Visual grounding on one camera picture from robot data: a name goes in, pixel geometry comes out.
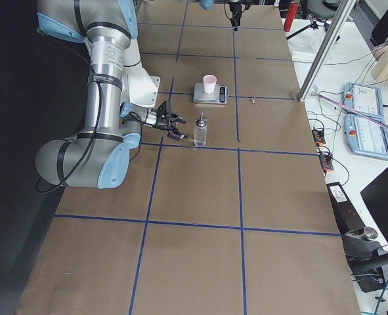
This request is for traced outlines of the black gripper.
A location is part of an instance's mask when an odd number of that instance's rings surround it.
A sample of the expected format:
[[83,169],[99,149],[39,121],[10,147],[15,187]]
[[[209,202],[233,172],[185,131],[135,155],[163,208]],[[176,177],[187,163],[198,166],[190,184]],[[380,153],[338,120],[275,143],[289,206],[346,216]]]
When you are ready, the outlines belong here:
[[244,0],[229,0],[229,9],[232,13],[230,18],[230,23],[232,29],[237,32],[240,27],[241,17],[242,17],[242,7],[246,6],[246,1]]
[[184,138],[188,138],[188,135],[185,133],[181,133],[177,124],[182,123],[185,124],[186,121],[174,113],[171,108],[171,102],[166,100],[164,101],[157,109],[156,109],[156,124],[160,130],[168,131],[167,137],[173,140],[182,140]]

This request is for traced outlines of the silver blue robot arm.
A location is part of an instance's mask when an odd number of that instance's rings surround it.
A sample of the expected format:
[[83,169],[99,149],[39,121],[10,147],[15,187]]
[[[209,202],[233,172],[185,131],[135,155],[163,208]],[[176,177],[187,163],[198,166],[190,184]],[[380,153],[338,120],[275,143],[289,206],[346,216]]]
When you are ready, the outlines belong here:
[[[198,3],[200,4],[201,8],[208,11],[213,7],[215,2],[213,0],[199,0]],[[226,3],[228,3],[231,16],[229,16],[227,13]],[[237,32],[238,28],[241,26],[243,12],[249,10],[252,4],[253,1],[247,0],[223,1],[225,16],[230,20],[231,27],[235,32]]]
[[83,43],[90,57],[84,127],[39,149],[35,166],[43,180],[53,188],[115,188],[143,127],[185,138],[171,104],[156,104],[160,79],[142,66],[132,1],[39,1],[37,17],[42,34]]

